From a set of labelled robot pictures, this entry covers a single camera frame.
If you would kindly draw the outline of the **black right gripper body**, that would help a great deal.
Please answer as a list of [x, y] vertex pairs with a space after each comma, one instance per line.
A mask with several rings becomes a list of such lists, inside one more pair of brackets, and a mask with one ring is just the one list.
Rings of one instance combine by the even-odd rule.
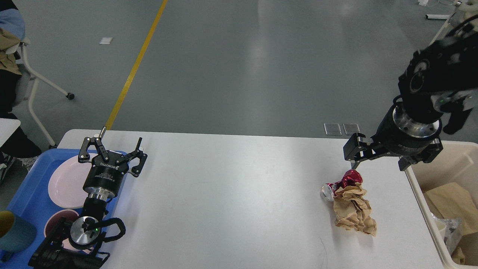
[[393, 155], [415, 155], [439, 138], [442, 127], [440, 119], [423, 124], [408, 116], [402, 104], [394, 104], [372, 139], [382, 143]]

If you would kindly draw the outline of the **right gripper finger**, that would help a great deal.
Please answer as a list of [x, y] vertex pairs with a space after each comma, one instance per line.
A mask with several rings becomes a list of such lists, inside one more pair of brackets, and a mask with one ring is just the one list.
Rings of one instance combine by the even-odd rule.
[[352, 170], [366, 160], [380, 157], [392, 157], [392, 153], [382, 143], [367, 138], [363, 133], [353, 133], [344, 145], [344, 159], [350, 162]]
[[418, 154], [415, 155], [404, 155], [400, 158], [398, 165], [400, 171], [405, 171], [410, 165], [417, 164], [419, 162], [431, 163], [443, 150], [443, 145], [440, 138], [434, 139], [430, 145], [427, 145]]

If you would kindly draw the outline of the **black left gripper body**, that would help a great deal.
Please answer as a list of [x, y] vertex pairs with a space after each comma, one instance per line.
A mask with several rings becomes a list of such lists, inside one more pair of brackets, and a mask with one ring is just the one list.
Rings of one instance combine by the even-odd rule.
[[118, 196], [122, 181], [129, 169], [128, 163], [112, 164], [101, 160], [93, 160], [91, 169], [86, 177], [83, 190], [89, 198], [109, 200]]

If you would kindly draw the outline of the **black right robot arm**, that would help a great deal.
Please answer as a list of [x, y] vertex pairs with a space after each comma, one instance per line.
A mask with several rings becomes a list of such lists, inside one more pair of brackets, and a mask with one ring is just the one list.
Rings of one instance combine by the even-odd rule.
[[415, 51], [374, 136], [353, 133], [343, 147], [355, 170], [366, 160], [399, 157], [399, 169], [431, 163], [443, 150], [440, 133], [452, 135], [477, 105], [477, 31], [466, 18], [442, 39]]

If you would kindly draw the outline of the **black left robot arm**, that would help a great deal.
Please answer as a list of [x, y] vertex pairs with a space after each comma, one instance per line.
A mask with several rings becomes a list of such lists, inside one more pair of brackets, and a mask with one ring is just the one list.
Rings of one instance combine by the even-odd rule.
[[148, 155], [142, 150], [141, 137], [128, 154], [107, 150], [102, 143], [105, 133], [103, 127], [98, 136], [85, 137], [77, 155], [78, 163], [91, 165], [83, 185], [87, 197], [79, 217], [75, 221], [62, 217], [56, 222], [31, 256], [30, 267], [99, 269], [111, 255], [100, 250], [102, 244], [125, 235], [126, 227], [120, 218], [106, 218], [107, 206], [118, 197], [126, 174], [140, 175]]

